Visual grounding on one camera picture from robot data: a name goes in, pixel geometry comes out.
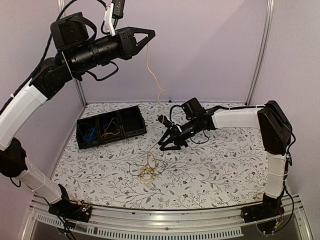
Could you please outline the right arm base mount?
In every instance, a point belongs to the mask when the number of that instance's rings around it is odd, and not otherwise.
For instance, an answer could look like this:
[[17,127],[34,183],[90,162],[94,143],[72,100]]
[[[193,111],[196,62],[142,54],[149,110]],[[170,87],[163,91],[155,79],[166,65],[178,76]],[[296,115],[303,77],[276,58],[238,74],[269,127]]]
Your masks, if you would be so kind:
[[277,198],[272,198],[264,194],[262,203],[243,207],[240,217],[244,219],[245,223],[250,223],[280,216],[284,213],[281,195]]

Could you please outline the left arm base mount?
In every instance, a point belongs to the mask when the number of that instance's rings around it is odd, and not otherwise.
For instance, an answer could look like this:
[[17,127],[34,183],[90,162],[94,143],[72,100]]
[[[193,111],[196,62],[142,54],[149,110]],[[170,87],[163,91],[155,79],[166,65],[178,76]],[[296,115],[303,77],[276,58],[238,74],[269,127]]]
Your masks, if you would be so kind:
[[58,186],[61,190],[61,200],[50,204],[48,212],[58,217],[88,223],[92,213],[92,204],[84,200],[70,201],[67,190],[61,184]]

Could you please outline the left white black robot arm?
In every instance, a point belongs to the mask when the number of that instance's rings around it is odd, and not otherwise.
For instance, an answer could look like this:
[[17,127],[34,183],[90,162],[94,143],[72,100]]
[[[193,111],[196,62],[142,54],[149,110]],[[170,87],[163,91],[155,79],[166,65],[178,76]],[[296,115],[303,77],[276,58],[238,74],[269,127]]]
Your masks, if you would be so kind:
[[16,134],[30,116],[67,82],[81,81],[91,69],[113,64],[115,59],[130,60],[155,37],[152,29],[130,26],[115,29],[116,22],[123,17],[124,4],[122,0],[114,0],[103,5],[101,38],[97,38],[96,25],[81,12],[70,15],[61,12],[50,25],[48,39],[55,45],[56,56],[43,55],[0,111],[1,174],[27,185],[63,217],[70,217],[75,211],[66,189],[52,182],[27,159]]

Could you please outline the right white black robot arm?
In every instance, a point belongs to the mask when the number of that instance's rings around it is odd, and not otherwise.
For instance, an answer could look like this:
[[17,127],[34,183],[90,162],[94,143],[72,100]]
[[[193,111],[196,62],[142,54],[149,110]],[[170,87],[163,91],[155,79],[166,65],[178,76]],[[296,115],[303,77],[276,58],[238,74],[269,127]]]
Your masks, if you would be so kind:
[[284,193],[292,126],[274,100],[260,106],[204,107],[196,98],[159,116],[165,132],[159,149],[182,154],[169,183],[180,188],[170,204],[209,208],[263,202],[269,218]]

